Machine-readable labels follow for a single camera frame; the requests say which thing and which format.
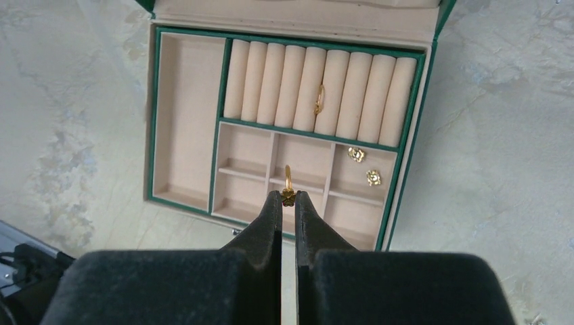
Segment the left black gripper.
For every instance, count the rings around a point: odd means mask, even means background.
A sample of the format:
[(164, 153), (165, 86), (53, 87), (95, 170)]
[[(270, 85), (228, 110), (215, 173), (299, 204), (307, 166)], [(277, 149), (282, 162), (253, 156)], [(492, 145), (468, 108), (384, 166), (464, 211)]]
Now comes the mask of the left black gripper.
[(1, 253), (1, 323), (40, 324), (75, 258), (32, 244)]

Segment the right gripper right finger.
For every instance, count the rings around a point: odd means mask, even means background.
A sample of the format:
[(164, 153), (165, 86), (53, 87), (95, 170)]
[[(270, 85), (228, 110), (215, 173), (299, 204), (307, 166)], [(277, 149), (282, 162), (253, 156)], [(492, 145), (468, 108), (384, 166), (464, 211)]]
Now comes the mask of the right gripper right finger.
[(295, 199), (299, 324), (513, 324), (499, 280), (464, 253), (359, 251)]

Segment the gold stud earring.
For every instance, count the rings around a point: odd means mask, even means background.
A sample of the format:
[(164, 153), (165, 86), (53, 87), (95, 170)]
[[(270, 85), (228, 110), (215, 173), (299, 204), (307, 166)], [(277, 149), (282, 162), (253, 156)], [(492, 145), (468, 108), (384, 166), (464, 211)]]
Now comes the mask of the gold stud earring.
[(380, 186), (382, 184), (382, 177), (380, 172), (376, 169), (367, 171), (366, 178), (369, 186)]
[(366, 157), (366, 153), (358, 147), (349, 147), (347, 150), (347, 155), (356, 163), (362, 163), (364, 158)]

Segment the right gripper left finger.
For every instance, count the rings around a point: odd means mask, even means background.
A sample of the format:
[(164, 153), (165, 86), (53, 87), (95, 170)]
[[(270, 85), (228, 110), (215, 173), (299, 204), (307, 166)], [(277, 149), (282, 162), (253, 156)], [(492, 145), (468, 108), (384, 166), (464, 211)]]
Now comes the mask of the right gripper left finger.
[(64, 273), (44, 324), (279, 324), (282, 200), (217, 250), (93, 251)]

